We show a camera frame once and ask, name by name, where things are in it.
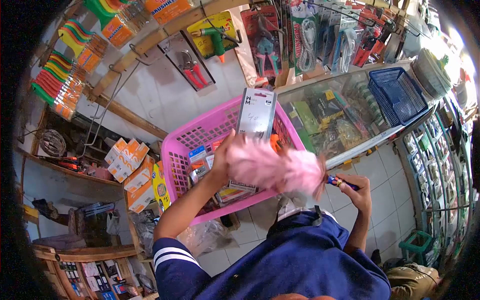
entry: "glass display case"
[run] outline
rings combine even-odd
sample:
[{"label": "glass display case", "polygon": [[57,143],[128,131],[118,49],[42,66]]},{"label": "glass display case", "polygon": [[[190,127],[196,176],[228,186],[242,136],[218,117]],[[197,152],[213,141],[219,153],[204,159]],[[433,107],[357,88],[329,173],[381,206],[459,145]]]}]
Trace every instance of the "glass display case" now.
[{"label": "glass display case", "polygon": [[[407,63],[395,66],[409,68]],[[305,148],[318,156],[324,155],[328,168],[355,157],[404,128],[391,127],[383,116],[368,89],[368,71],[306,81],[277,92],[278,103]]]}]

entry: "green spray nozzle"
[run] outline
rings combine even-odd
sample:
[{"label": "green spray nozzle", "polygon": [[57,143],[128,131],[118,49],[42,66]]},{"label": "green spray nozzle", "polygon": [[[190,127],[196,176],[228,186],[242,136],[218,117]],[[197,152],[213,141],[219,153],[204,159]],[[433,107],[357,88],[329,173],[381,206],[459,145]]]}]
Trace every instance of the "green spray nozzle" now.
[{"label": "green spray nozzle", "polygon": [[193,37],[209,36],[212,40],[215,55],[218,56],[221,62],[224,62],[225,47],[223,47],[222,35],[219,31],[224,32],[225,30],[223,28],[210,27],[193,31],[191,35]]}]

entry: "hand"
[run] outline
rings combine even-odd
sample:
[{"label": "hand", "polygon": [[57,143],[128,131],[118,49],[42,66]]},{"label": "hand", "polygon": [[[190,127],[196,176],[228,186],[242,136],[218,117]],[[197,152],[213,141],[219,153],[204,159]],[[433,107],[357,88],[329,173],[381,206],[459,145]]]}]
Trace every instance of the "hand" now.
[{"label": "hand", "polygon": [[221,187],[228,183],[228,163],[227,163],[227,149],[232,144],[235,138],[235,130],[231,129],[230,134],[223,140],[222,144],[215,150],[215,159],[213,161],[212,169],[209,173],[212,174],[213,180],[218,181]]},{"label": "hand", "polygon": [[349,183],[357,185],[360,189],[354,191],[348,184],[342,183],[339,188],[350,199],[353,205],[362,213],[370,215],[372,213],[372,197],[370,196],[370,180],[366,177],[357,175],[337,174],[338,178]]}]

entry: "wooden beam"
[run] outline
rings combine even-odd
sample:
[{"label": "wooden beam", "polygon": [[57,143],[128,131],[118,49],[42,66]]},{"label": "wooden beam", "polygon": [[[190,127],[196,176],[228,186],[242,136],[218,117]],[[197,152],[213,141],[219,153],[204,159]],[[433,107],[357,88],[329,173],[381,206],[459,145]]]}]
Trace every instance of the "wooden beam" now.
[{"label": "wooden beam", "polygon": [[[223,12],[227,9],[234,8],[240,5],[250,3],[249,0],[212,0],[208,4],[204,5],[205,13],[207,16]],[[150,48],[154,47],[156,44],[160,43],[164,39],[166,39],[169,35],[172,35],[181,29],[205,18],[206,16],[203,15],[202,10],[197,7],[194,9],[189,10],[188,12],[182,14],[181,16],[171,20],[163,29],[155,30],[149,33],[146,37],[144,37],[139,43],[135,45],[135,50],[139,54],[144,54]],[[135,62],[135,59],[138,55],[133,52],[129,51],[125,54],[120,60],[118,60],[113,69],[122,72],[127,69],[132,63]],[[89,101],[93,102],[95,97],[100,96],[103,91],[118,77],[118,73],[114,71],[108,71],[105,76],[98,82],[95,88],[92,91],[91,96],[89,97]]]},{"label": "wooden beam", "polygon": [[55,254],[58,254],[60,260],[63,262],[79,262],[79,263],[89,263],[96,261],[106,261],[109,259],[117,259],[128,256],[135,256],[137,252],[133,245],[125,245],[121,247],[99,247],[99,248],[89,248],[92,249],[91,253],[88,251],[85,252],[69,252],[69,251],[56,251],[52,253],[46,251],[42,248],[34,247],[35,256],[40,259],[56,261]]},{"label": "wooden beam", "polygon": [[[93,95],[89,95],[89,88],[86,86],[84,88],[84,94],[87,97],[90,97],[94,102],[98,103],[99,105],[105,107],[107,103],[110,101],[110,98],[101,94],[98,97],[94,97]],[[107,108],[112,113],[116,114],[120,118],[130,122],[131,124],[145,130],[148,133],[153,134],[154,136],[164,140],[168,135],[168,132],[165,130],[153,125],[149,121],[145,120],[144,118],[140,117],[133,111],[129,110],[122,104],[118,103],[117,101],[113,100],[112,103]]]}]

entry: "orange and white box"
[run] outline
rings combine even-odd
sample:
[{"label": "orange and white box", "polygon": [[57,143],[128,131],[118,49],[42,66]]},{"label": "orange and white box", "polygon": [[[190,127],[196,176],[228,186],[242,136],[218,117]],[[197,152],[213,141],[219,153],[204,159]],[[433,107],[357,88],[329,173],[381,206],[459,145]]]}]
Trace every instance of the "orange and white box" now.
[{"label": "orange and white box", "polygon": [[136,213],[142,212],[153,199],[155,195],[150,180],[135,192],[127,192],[128,209]]},{"label": "orange and white box", "polygon": [[137,191],[152,178],[153,165],[155,161],[151,156],[146,156],[140,167],[132,175],[125,179],[123,188],[129,192]]},{"label": "orange and white box", "polygon": [[120,154],[120,152],[127,146],[127,142],[123,139],[120,138],[115,145],[110,149],[110,151],[107,153],[107,156],[105,156],[105,161],[111,165],[112,162],[117,158],[117,156]]},{"label": "orange and white box", "polygon": [[121,153],[130,160],[138,147],[140,147],[140,144],[137,140],[131,139]]},{"label": "orange and white box", "polygon": [[130,158],[130,161],[132,162],[133,169],[137,169],[142,161],[144,160],[145,156],[147,155],[147,152],[150,150],[150,148],[145,145],[145,143],[142,143],[133,153],[132,157]]}]

